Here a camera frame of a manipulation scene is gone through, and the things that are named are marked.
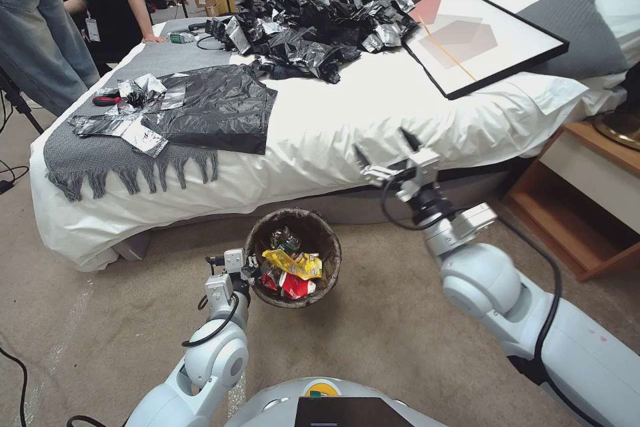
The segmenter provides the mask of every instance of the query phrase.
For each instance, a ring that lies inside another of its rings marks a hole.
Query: gray pillow
[[[595,0],[538,0],[518,13],[569,41],[569,51],[531,71],[575,79],[628,70],[620,46]]]

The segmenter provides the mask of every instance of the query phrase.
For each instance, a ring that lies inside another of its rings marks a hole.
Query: lamp base
[[[624,111],[598,115],[593,126],[610,139],[640,150],[640,116]]]

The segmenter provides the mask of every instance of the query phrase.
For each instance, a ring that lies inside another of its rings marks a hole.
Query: floor
[[[51,116],[35,111],[44,125]],[[14,115],[0,157],[25,165],[35,131]],[[147,257],[82,274],[39,239],[24,177],[0,195],[0,344],[29,369],[32,426],[61,427],[86,414],[120,426],[180,359],[182,340],[203,321],[196,303],[204,257],[241,246],[254,220],[162,230]],[[420,234],[389,224],[335,226],[340,281],[321,302],[290,311],[253,297],[246,395],[299,376],[334,376],[402,399],[450,426],[576,426],[556,401],[520,376],[472,318],[443,297]],[[527,276],[551,289],[543,260],[502,225],[480,240],[503,248]],[[640,270],[586,284],[564,271],[565,297],[640,352]],[[21,372],[0,358],[0,418],[17,426]],[[220,426],[229,406],[220,405]]]

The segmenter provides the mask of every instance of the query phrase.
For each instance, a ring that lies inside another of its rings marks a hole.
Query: person
[[[62,0],[0,0],[0,31],[0,67],[54,115],[100,78]]]
[[[100,58],[117,63],[140,41],[161,43],[153,33],[145,0],[83,0],[95,20],[100,40],[89,43],[97,63]],[[67,0],[69,10],[83,8],[81,0]]]

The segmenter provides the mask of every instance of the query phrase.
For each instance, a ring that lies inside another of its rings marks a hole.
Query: red snack wrapper
[[[286,298],[299,299],[315,292],[315,283],[302,280],[300,277],[282,272],[278,284],[282,287]]]
[[[270,289],[270,290],[275,290],[277,292],[278,290],[278,279],[275,276],[275,274],[273,273],[273,271],[267,273],[267,274],[263,274],[262,277],[260,277],[260,280],[262,281],[262,284]]]

